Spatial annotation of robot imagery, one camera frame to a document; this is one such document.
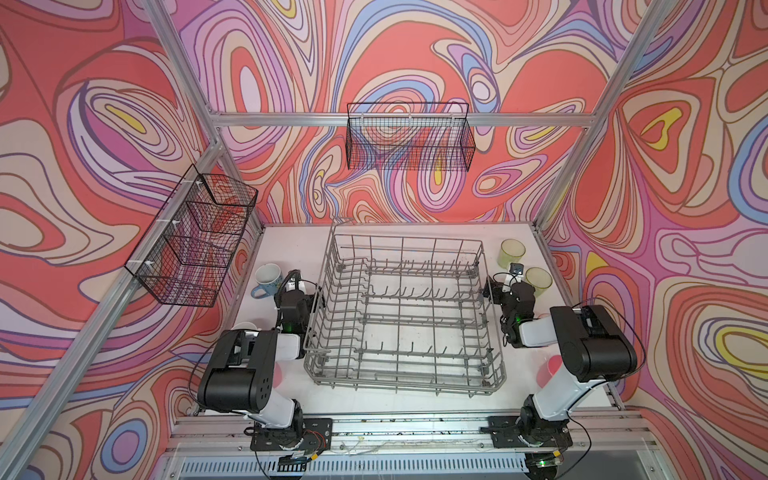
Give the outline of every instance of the colorful swirl pattern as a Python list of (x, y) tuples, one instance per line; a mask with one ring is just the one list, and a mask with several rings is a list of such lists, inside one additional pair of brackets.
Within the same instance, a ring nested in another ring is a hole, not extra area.
[(764, 4), (678, 2), (547, 223), (649, 348), (622, 397), (680, 478), (768, 478), (767, 61)]
[[(462, 100), (477, 112), (578, 113), (600, 97), (640, 7), (628, 0), (190, 0), (173, 19), (220, 111), (344, 112), (351, 101), (405, 102), (417, 111), (417, 102)], [(345, 133), (230, 127), (223, 136), (262, 191), (257, 208), (267, 223), (327, 223), (336, 215), (456, 222), (532, 220), (577, 131), (480, 127), (469, 172), (407, 174), (348, 172), (343, 157), (329, 155), (344, 151)], [(317, 170), (321, 159), (333, 171)], [(487, 174), (517, 159), (529, 162), (500, 174), (507, 180)]]
[[(454, 99), (481, 112), (590, 112), (645, 10), (635, 0), (164, 5), (213, 108), (285, 112)], [(753, 254), (766, 232), (768, 93), (756, 85), (767, 25), (759, 2), (680, 2), (594, 152), (602, 168), (580, 172), (548, 231), (575, 293), (604, 298), (663, 345), (622, 388), (646, 399), (685, 478), (765, 471), (735, 445), (764, 450), (768, 436), (757, 415), (766, 276)], [(344, 134), (222, 131), (271, 223), (530, 220), (578, 136), (479, 127), (472, 168), (457, 174), (349, 172)], [(0, 5), (0, 438), (205, 147), (143, 2)], [(149, 477), (192, 406), (191, 367), (223, 329), (254, 240), (244, 236), (213, 309), (137, 295), (28, 478)]]

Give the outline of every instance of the blue mug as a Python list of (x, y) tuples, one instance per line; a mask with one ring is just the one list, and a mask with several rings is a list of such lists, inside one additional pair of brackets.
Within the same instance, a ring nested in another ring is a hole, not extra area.
[(283, 274), (280, 272), (279, 266), (274, 263), (268, 263), (256, 270), (256, 281), (259, 285), (250, 291), (250, 295), (257, 299), (267, 298), (277, 293), (278, 287), (283, 282)]

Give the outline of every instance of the black wire basket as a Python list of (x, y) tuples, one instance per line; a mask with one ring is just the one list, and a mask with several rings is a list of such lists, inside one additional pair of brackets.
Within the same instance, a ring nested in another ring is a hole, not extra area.
[(198, 174), (132, 273), (159, 303), (213, 306), (257, 195), (256, 189), (227, 175)]
[(475, 138), (464, 102), (349, 103), (350, 170), (469, 171)]

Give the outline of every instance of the aluminum rail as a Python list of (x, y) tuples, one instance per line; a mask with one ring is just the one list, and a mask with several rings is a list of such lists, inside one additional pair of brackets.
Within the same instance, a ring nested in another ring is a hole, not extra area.
[[(205, 130), (208, 140), (211, 143), (222, 144), (223, 140), (219, 134), (219, 129), (211, 120), (210, 104), (203, 94), (203, 89), (200, 87), (200, 82), (197, 80), (197, 76), (192, 69), (192, 64), (187, 57), (187, 53), (181, 43), (181, 38), (179, 38), (168, 10), (166, 10), (162, 0), (144, 0), (144, 7), (147, 17), (157, 33), (157, 37), (160, 39), (160, 44), (168, 55), (168, 60), (175, 76), (181, 83), (182, 90), (187, 94), (192, 104), (192, 109), (200, 125)], [(238, 180), (243, 179), (240, 176), (240, 169), (237, 168), (229, 149), (224, 150), (221, 160), (223, 160), (221, 167), (227, 175)]]
[(540, 227), (558, 208), (562, 195), (570, 187), (576, 172), (586, 160), (592, 144), (598, 139), (603, 125), (611, 114), (611, 109), (615, 106), (619, 95), (621, 95), (635, 68), (643, 58), (643, 54), (653, 41), (661, 22), (664, 21), (667, 13), (676, 3), (677, 0), (653, 0), (645, 11), (637, 30), (629, 41), (627, 50), (624, 51), (624, 55), (619, 60), (616, 71), (608, 80), (594, 110), (596, 122), (576, 142), (571, 155), (565, 161), (565, 165), (547, 192), (547, 197), (534, 219), (534, 225), (537, 227)]
[[(198, 160), (197, 169), (200, 172), (210, 172), (221, 150), (222, 146), (219, 143), (209, 145)], [(187, 173), (190, 177), (185, 180), (188, 181), (180, 184), (176, 194), (168, 200), (157, 220), (170, 220), (184, 201), (196, 172), (190, 169)], [(145, 258), (147, 251), (157, 242), (165, 227), (164, 221), (155, 221), (132, 258)], [(1, 480), (21, 478), (139, 286), (138, 280), (125, 268), (120, 270), (118, 278), (112, 283), (96, 310), (83, 325), (61, 360), (56, 363), (53, 372), (25, 409), (22, 417), (5, 437), (0, 447)]]
[[(376, 117), (444, 117), (445, 114), (376, 114)], [(217, 127), (345, 127), (346, 113), (212, 113)], [(593, 114), (467, 114), (473, 127), (590, 127)]]

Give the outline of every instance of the gray wire dish rack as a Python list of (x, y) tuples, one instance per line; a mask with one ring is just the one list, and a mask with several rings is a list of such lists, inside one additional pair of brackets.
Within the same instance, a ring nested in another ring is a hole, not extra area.
[(492, 394), (506, 373), (486, 276), (480, 240), (333, 228), (304, 369), (318, 385)]

